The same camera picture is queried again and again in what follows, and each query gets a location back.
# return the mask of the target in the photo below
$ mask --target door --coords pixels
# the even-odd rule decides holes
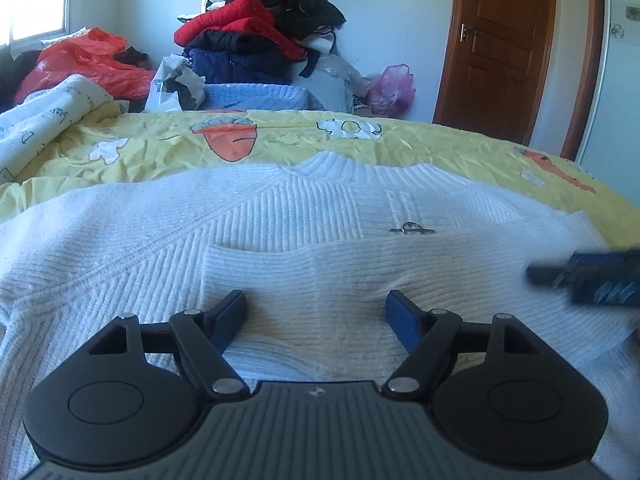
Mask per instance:
[[[528,144],[556,0],[454,0],[434,122]]]

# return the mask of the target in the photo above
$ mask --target cable knit pattern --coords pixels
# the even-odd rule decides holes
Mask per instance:
[[[389,232],[406,221],[437,233]],[[250,314],[225,357],[250,384],[381,381],[405,357],[383,316],[399,288],[469,321],[511,312],[587,370],[617,402],[598,464],[637,479],[637,447],[618,439],[640,434],[620,391],[640,381],[614,366],[632,367],[623,349],[634,314],[571,307],[524,280],[532,260],[602,247],[581,214],[430,165],[380,168],[333,153],[67,193],[0,226],[0,477],[36,462],[20,421],[28,391],[119,312],[160,322],[242,288]],[[150,360],[171,367],[167,356]]]

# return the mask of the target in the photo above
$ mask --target red jacket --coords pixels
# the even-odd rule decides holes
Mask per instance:
[[[286,38],[273,26],[273,15],[260,0],[234,0],[185,23],[175,31],[174,41],[185,47],[205,30],[224,30],[263,36],[273,41],[289,59],[306,59],[302,47]]]

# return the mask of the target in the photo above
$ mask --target light blue fabric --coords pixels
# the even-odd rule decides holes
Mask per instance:
[[[204,92],[203,110],[324,110],[309,90],[299,86],[228,83],[204,85]]]

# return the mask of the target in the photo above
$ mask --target plastic bag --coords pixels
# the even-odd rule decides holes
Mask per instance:
[[[392,65],[378,79],[367,97],[371,111],[379,116],[396,118],[414,102],[414,75],[409,66]]]
[[[204,101],[205,78],[187,66],[188,60],[171,54],[165,57],[151,82],[145,112],[195,110]]]
[[[20,85],[15,104],[35,91],[53,88],[72,74],[91,79],[117,99],[145,98],[154,73],[113,59],[113,54],[126,47],[127,40],[99,28],[47,47]]]
[[[332,77],[344,79],[349,83],[351,93],[358,97],[366,97],[375,83],[374,78],[361,76],[348,62],[333,54],[322,55],[316,70],[324,70]]]

